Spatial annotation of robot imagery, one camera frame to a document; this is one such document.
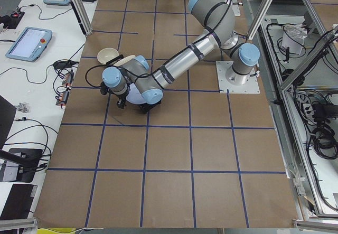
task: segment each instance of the white table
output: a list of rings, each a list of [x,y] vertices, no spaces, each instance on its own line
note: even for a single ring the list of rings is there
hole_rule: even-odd
[[[22,0],[19,6],[37,4],[42,9],[42,18],[53,17],[57,14],[65,12],[71,6],[52,6],[43,3],[43,0]],[[84,3],[88,17],[92,20],[97,2]],[[73,11],[69,11],[52,20],[39,20],[39,8],[25,7],[22,8],[25,12],[23,19],[15,30],[7,30],[0,34],[0,39],[16,40],[22,30],[27,27],[38,27],[49,29],[53,32],[52,40],[42,55],[35,62],[25,62],[19,60],[8,59],[5,53],[11,47],[11,42],[0,42],[0,73],[11,67],[24,68],[28,71],[29,79],[34,82],[41,82],[45,78],[45,70],[47,66],[54,63],[56,60],[69,59],[78,48],[86,41],[86,37],[82,34],[80,26],[76,20]],[[79,61],[82,49],[72,58],[74,61]],[[49,68],[46,83],[42,85],[31,84],[26,80],[25,72],[22,70],[10,70],[0,76],[0,95],[7,99],[12,105],[17,105],[19,102],[27,102],[30,107],[30,112],[27,114],[18,112],[16,118],[23,116],[29,119],[40,121],[44,125],[53,127],[59,130],[63,110],[55,105],[55,92],[52,88],[53,80],[56,74],[54,69]],[[56,86],[61,85],[61,79],[55,83]],[[10,135],[25,127],[37,125],[32,121],[18,122],[15,121]],[[49,143],[48,146],[53,149],[57,135],[55,132],[48,129]],[[45,143],[46,135],[42,127],[34,127],[11,138],[8,143],[17,142],[37,142]],[[35,148],[38,145],[5,145],[4,150],[8,151],[11,147]],[[37,192],[33,200],[31,211],[34,212],[37,201],[41,192],[45,173],[37,172],[31,184],[37,185]],[[8,194],[11,190],[12,183],[0,182],[0,212],[3,210]]]

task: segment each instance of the yellow object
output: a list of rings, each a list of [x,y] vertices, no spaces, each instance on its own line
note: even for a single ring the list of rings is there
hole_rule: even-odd
[[[67,233],[75,234],[76,228],[53,228],[53,229],[38,229],[37,234],[54,234],[54,233]]]

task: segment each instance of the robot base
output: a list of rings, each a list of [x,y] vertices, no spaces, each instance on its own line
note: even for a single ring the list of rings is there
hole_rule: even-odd
[[[226,79],[226,71],[228,68],[232,66],[232,61],[217,61],[217,77],[218,77],[218,85],[220,88],[220,93],[230,94],[259,94],[259,86],[256,77],[250,77],[249,81],[247,81],[244,85],[236,86],[230,83]]]

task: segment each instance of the brown tiled table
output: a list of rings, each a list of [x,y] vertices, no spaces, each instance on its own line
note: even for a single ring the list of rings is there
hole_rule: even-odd
[[[297,214],[263,86],[259,95],[220,94],[218,50],[147,115],[131,104],[118,109],[116,97],[83,78],[106,47],[158,68],[202,32],[187,3],[99,0],[35,212],[41,227],[292,226]],[[243,16],[236,30],[246,32]],[[101,73],[89,80],[99,85]]]

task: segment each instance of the robotic arm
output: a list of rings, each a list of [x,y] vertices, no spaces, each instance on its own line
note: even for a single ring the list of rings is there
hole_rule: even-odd
[[[141,104],[140,108],[146,113],[161,103],[162,89],[172,84],[194,64],[203,60],[212,50],[221,46],[231,52],[234,59],[236,67],[234,66],[231,71],[233,82],[238,83],[238,78],[247,76],[252,66],[257,63],[259,50],[252,44],[238,43],[239,38],[233,31],[234,13],[224,0],[189,0],[188,8],[204,26],[203,33],[197,40],[167,60],[159,69],[148,73],[149,65],[145,58],[139,55],[119,67],[113,66],[104,70],[101,85],[118,96],[119,108],[124,108],[127,96],[132,91],[138,91],[137,93],[146,103]]]

